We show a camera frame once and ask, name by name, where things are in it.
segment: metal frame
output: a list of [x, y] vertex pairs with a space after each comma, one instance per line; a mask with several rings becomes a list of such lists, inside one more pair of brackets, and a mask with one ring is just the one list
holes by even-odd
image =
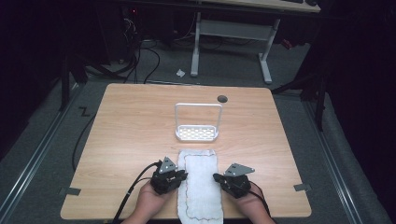
[[[180, 125], [178, 122], [178, 109], [181, 106], [212, 106], [219, 108], [219, 116], [216, 126], [213, 125]], [[175, 105], [176, 137], [179, 141], [185, 142], [213, 142], [219, 135], [219, 125], [221, 120], [222, 105], [219, 104], [186, 104], [179, 103]]]

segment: human hand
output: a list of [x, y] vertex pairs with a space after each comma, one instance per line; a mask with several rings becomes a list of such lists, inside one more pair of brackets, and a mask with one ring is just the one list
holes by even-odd
[[[255, 184], [251, 184], [250, 191], [260, 195], [263, 198], [262, 191]], [[255, 195], [248, 193], [246, 196], [235, 199], [229, 195], [230, 200], [235, 203], [238, 210], [248, 217], [253, 224], [275, 224], [267, 211], [265, 210], [262, 200]]]
[[139, 191], [134, 211], [122, 224], [146, 224], [153, 216], [161, 211], [163, 205], [169, 201], [175, 191], [172, 190], [160, 195], [155, 192], [148, 181]]

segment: white towel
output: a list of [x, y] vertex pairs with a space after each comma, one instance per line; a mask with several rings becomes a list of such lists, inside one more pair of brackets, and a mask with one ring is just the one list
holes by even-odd
[[213, 179], [218, 172], [214, 150], [183, 149], [178, 169], [189, 175], [178, 188], [177, 213], [183, 224], [222, 224], [221, 188]]

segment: desk leg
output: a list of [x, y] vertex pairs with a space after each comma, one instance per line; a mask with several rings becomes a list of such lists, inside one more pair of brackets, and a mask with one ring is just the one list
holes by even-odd
[[191, 63], [191, 76], [198, 76], [198, 65], [199, 65], [199, 36], [201, 32], [201, 12], [197, 12], [197, 22], [195, 25], [195, 46], [194, 52], [192, 53]]
[[260, 64], [262, 66], [262, 75], [264, 76], [264, 82], [266, 84], [272, 83], [271, 74], [270, 74], [270, 71], [268, 69], [268, 64], [267, 64], [267, 57], [268, 57], [268, 53], [270, 52], [271, 46], [274, 42], [274, 38], [275, 38], [277, 27], [279, 26], [279, 23], [280, 23], [280, 19], [275, 20], [274, 26], [272, 27], [272, 29], [270, 31], [270, 34], [269, 34], [269, 37], [267, 40], [267, 44], [265, 46], [264, 53], [259, 54]]

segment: desk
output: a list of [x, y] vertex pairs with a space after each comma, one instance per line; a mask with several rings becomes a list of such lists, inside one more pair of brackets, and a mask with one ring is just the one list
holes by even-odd
[[[225, 95], [219, 136], [213, 143], [179, 142], [176, 103], [218, 102]], [[273, 217], [307, 217], [311, 208], [290, 151], [272, 93], [264, 88], [110, 84], [92, 125], [71, 188], [61, 211], [65, 219], [110, 219], [127, 189], [149, 164], [168, 156], [177, 163], [182, 148], [214, 149], [219, 172], [232, 162], [254, 168]], [[152, 170], [144, 176], [151, 176]], [[134, 209], [134, 189], [121, 218]], [[177, 195], [155, 218], [177, 218]], [[225, 218], [243, 217], [223, 195]]]
[[[201, 0], [202, 2], [218, 3], [218, 4], [231, 4], [244, 7], [265, 7], [281, 10], [292, 10], [301, 12], [320, 12], [318, 6], [311, 7], [306, 2], [291, 3], [281, 0]], [[197, 13], [197, 20], [195, 26], [195, 45], [192, 53], [191, 62], [191, 76], [198, 76], [199, 67], [199, 40], [200, 35], [218, 35], [227, 36], [234, 38], [245, 38], [262, 40], [266, 42], [262, 53], [259, 54], [259, 61], [262, 67], [262, 75], [264, 82], [267, 84], [272, 83], [271, 74], [267, 64], [267, 57], [270, 52], [270, 48], [273, 44], [276, 31], [280, 19], [276, 19], [273, 25], [253, 25], [246, 23], [227, 22], [227, 21], [212, 21], [212, 20], [201, 20], [201, 13]]]

